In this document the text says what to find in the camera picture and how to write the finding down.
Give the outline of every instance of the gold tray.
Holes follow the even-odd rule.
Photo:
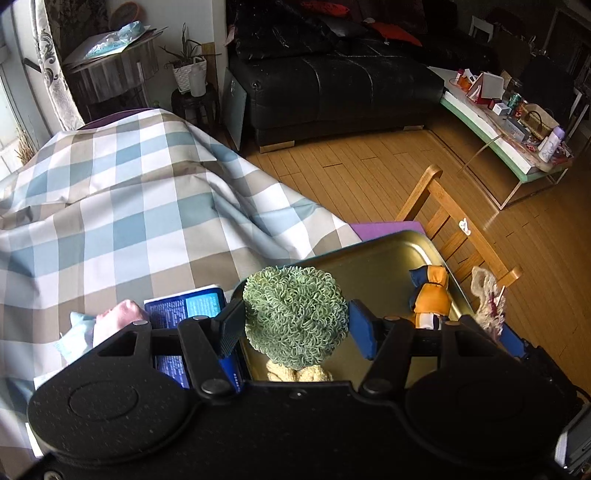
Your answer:
[[[347,301],[361,300],[376,317],[395,315],[408,319],[414,317],[408,304],[414,291],[408,271],[423,265],[447,266],[433,243],[425,235],[411,230],[352,245],[294,265],[329,272]],[[232,298],[242,298],[243,288],[244,282],[238,285]],[[449,293],[452,298],[450,320],[473,314],[451,273]],[[266,381],[267,356],[254,350],[246,338],[242,339],[242,349],[252,379]],[[357,388],[370,364],[371,361],[359,353],[355,341],[347,336],[322,366],[333,374],[335,380],[349,380]],[[436,361],[432,358],[413,358],[407,385],[436,368]]]

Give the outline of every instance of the parquet floor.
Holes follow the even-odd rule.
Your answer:
[[[465,125],[441,109],[427,127],[465,161],[482,145]],[[524,274],[507,292],[507,322],[542,345],[569,378],[591,391],[591,167],[581,158],[556,187],[499,212],[460,164],[429,131],[382,131],[297,142],[259,154],[250,162],[349,223],[392,221],[430,164],[443,169],[441,183],[494,243],[509,268]],[[485,151],[473,169],[489,188],[506,194],[517,180]],[[436,211],[429,200],[418,220]],[[454,226],[435,238],[438,247]],[[462,247],[455,270],[470,255]],[[463,283],[469,291],[469,279]]]

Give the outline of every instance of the dried grass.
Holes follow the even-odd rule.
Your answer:
[[[18,159],[22,162],[23,165],[25,165],[29,160],[33,158],[35,153],[37,152],[35,150],[35,146],[33,146],[33,142],[31,142],[31,138],[22,128],[18,127]]]

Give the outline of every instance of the patterned curtain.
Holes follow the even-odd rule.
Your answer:
[[[37,56],[51,104],[64,130],[76,130],[84,120],[61,69],[65,59],[92,35],[108,31],[105,0],[31,0]]]

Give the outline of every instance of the purple water bottle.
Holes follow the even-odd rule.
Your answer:
[[[563,138],[564,130],[562,130],[560,127],[554,127],[554,130],[552,130],[552,133],[548,135],[548,139],[540,150],[540,153],[538,153],[538,156],[546,163],[549,162]]]

